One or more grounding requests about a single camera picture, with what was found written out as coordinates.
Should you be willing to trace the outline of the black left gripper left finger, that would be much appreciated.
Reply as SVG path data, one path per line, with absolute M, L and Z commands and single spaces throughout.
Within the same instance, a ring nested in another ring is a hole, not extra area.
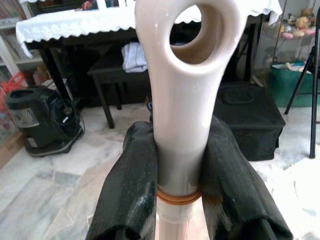
M 153 125 L 134 122 L 103 183 L 89 240 L 153 240 L 156 235 L 158 152 Z

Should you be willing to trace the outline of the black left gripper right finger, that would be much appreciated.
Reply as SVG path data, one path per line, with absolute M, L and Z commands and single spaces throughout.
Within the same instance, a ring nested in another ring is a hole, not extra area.
M 228 125 L 211 121 L 199 184 L 211 240 L 291 240 L 293 234 L 264 181 Z

